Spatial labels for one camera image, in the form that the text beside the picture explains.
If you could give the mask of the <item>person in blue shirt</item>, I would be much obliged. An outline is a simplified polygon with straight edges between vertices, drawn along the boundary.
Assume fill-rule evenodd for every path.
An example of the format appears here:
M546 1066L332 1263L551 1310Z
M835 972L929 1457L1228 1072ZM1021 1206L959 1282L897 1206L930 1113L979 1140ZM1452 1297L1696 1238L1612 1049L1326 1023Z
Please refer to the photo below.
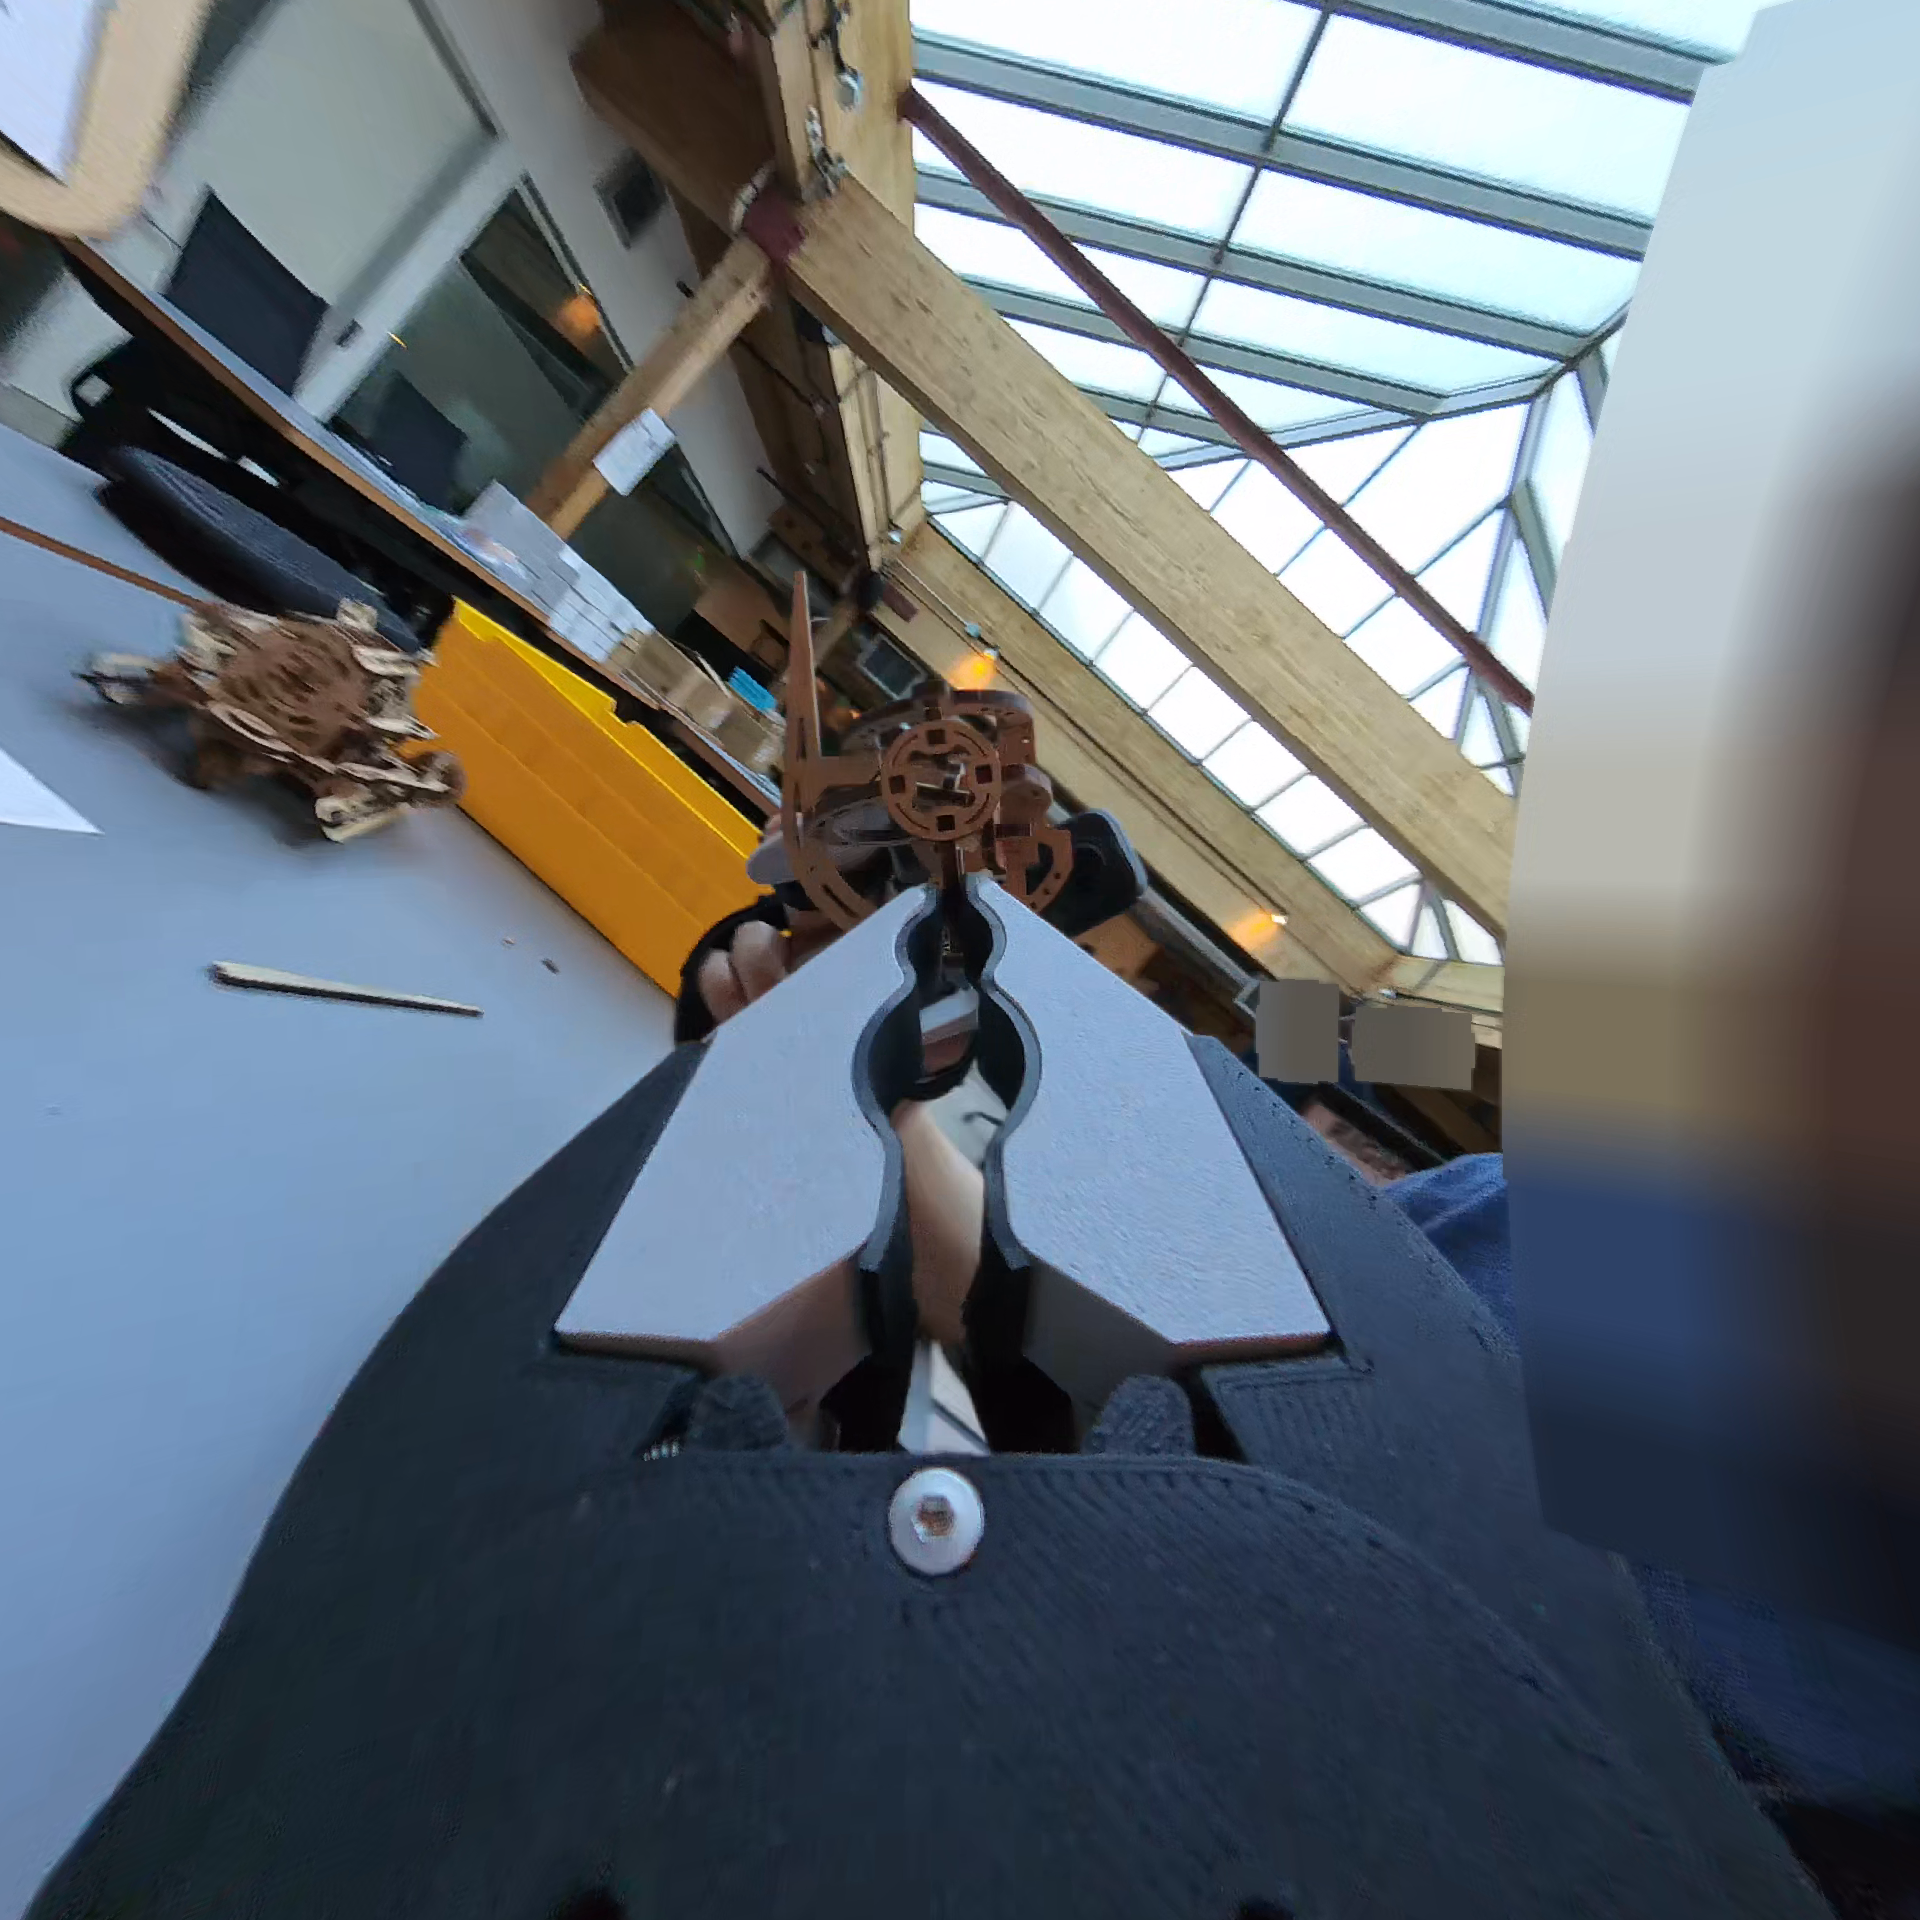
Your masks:
M1656 1648L1840 1915L1916 1915L1916 1422L1858 1397L1767 1181L1497 1152L1381 1195L1523 1362L1535 1521Z

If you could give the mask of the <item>person's right hand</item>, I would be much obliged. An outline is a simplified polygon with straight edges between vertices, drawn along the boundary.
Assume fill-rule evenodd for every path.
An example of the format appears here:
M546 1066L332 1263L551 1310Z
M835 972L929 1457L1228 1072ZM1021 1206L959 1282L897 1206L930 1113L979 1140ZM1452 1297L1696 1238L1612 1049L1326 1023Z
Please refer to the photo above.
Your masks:
M771 919L739 919L706 940L681 981L685 1038L730 1023L782 986L792 963L792 934Z

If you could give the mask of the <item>white paper sheet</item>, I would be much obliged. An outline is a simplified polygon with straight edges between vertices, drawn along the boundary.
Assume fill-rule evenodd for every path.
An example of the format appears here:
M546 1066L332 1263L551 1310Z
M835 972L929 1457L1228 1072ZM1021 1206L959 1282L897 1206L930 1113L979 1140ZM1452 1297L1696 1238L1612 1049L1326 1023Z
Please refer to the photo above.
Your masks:
M7 750L0 750L0 818L10 829L98 837L98 826L84 812Z

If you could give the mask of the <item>round wooden model assembly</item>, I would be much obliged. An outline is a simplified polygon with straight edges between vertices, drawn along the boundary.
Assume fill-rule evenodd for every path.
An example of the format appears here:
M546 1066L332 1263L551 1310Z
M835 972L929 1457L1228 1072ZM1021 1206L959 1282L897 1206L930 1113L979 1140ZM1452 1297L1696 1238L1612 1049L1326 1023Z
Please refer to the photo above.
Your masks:
M790 885L839 931L874 902L853 873L874 852L910 852L923 875L956 890L971 875L995 877L1045 911L1070 877L1070 832L1050 821L1050 782L1040 766L1028 706L1008 693L952 688L905 701L860 732L860 744L822 747L820 688L804 572L790 580L782 852Z

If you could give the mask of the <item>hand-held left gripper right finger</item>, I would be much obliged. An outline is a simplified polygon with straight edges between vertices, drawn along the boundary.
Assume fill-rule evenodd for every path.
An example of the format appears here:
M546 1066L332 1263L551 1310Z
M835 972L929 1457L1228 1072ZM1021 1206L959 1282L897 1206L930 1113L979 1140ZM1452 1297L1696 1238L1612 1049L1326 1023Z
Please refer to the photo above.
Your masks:
M1128 1379L1326 1355L1331 1323L1189 1032L989 877L967 882L979 1066L1007 1100L989 1240L1016 1355L1085 1435Z

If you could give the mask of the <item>cardboard box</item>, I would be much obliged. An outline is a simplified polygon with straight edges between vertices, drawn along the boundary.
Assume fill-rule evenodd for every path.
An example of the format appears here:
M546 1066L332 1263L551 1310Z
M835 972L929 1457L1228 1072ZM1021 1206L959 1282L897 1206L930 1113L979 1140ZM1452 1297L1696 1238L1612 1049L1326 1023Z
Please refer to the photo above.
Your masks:
M752 771L774 771L785 753L785 717L725 682L706 658L681 654L652 629L630 629L609 655L609 670L706 732Z

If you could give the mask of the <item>wooden book stand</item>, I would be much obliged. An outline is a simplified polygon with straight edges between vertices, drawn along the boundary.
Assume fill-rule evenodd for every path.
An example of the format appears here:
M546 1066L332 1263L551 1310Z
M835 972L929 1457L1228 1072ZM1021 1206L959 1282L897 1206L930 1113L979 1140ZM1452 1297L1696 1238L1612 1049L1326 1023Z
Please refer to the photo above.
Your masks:
M209 2L115 2L69 176L53 178L3 141L3 212L48 236L107 236L144 200Z

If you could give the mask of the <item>stack of white boxes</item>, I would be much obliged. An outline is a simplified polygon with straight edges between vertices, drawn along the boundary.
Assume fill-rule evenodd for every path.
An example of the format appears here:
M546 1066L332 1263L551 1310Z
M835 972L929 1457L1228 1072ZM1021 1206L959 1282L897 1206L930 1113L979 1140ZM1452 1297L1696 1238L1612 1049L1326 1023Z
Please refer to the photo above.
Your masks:
M560 641L592 658L611 658L625 641L652 634L637 603L499 479L457 515L453 540L530 596Z

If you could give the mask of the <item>black office chair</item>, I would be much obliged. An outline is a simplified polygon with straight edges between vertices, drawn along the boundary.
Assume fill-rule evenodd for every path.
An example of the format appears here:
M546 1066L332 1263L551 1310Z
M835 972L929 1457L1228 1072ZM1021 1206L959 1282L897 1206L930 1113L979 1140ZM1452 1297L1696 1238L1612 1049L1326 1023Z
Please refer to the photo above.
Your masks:
M137 322L137 309L107 279L71 263L82 289L131 337L71 374L77 422L62 452L106 469L119 447L144 447L180 466L212 474L218 460L265 460L273 433L212 374ZM209 193L178 255L167 300L238 361L292 396L328 300L314 295Z
M329 426L435 510L462 510L478 497L481 466L466 423L394 366L371 370Z

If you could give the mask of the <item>yellow plastic bin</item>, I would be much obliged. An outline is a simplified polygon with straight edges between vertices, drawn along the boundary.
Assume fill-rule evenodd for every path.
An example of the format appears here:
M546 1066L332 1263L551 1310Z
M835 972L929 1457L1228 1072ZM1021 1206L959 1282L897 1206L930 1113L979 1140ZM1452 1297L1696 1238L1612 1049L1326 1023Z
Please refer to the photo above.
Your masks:
M660 988L759 899L761 829L597 686L453 603L414 693L463 808Z

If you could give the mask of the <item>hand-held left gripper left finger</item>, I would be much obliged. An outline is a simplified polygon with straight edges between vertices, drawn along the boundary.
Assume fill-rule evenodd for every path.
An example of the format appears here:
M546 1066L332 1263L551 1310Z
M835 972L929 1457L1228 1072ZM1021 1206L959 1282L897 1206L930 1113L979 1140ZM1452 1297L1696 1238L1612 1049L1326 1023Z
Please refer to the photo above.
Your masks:
M725 1023L560 1312L570 1347L759 1379L792 1422L910 1350L892 1111L923 1072L934 889L910 889Z

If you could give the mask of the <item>thin wooden stick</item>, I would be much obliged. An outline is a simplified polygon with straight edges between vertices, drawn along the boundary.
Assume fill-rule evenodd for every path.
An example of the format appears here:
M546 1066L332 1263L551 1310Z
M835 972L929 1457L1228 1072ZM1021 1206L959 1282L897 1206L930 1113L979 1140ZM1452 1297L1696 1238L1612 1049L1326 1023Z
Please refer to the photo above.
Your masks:
M449 995L425 995L410 988L382 988L363 986L347 979L328 977L304 977L273 966L252 966L252 963L212 963L205 977L222 988L261 991L261 995L289 995L289 998L319 998L319 1003L354 1003L371 1008L402 1008L420 1014L445 1014L445 1017L482 1017L482 1006L449 998Z

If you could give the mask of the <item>paper notice on post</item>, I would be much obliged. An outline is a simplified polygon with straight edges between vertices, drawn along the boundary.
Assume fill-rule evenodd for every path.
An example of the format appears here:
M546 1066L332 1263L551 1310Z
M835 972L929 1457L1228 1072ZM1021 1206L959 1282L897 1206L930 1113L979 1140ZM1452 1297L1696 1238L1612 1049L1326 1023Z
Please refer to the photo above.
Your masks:
M660 410L643 408L593 452L593 474L609 484L611 494L630 497L637 484L675 447L678 438L673 433L673 423L663 422Z

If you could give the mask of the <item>open instruction manual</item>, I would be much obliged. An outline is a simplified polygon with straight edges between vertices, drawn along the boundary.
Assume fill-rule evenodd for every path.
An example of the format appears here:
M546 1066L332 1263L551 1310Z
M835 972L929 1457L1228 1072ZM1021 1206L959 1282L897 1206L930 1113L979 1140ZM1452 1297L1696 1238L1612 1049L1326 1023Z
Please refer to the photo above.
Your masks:
M3 2L3 141L66 178L115 2Z

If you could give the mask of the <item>finished wooden gear model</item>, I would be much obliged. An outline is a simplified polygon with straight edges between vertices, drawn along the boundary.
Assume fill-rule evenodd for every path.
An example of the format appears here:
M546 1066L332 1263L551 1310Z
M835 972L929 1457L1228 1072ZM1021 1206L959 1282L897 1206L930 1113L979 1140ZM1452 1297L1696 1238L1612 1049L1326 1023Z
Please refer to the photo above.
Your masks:
M98 654L77 678L121 708L187 713L193 787L289 779L329 842L466 794L462 757L418 717L418 655L380 636L368 603L332 616L193 603L171 655Z

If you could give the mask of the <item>person's right forearm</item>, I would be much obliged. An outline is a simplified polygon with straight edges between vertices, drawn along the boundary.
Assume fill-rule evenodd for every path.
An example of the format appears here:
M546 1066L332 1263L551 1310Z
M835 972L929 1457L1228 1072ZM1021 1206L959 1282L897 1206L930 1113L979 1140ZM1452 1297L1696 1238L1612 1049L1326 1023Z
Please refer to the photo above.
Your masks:
M910 1289L921 1332L948 1347L967 1337L967 1298L987 1230L987 1147L993 1127L962 1100L900 1100L892 1127L900 1144Z

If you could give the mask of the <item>black padded chair back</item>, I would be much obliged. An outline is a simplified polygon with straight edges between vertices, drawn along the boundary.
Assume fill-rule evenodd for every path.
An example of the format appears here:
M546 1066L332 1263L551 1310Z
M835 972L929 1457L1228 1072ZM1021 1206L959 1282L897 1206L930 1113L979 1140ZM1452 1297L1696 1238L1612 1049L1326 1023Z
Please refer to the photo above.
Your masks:
M343 603L363 603L390 646L420 654L420 636L376 589L200 474L134 447L107 450L102 469L102 505L218 596L245 611L322 621Z

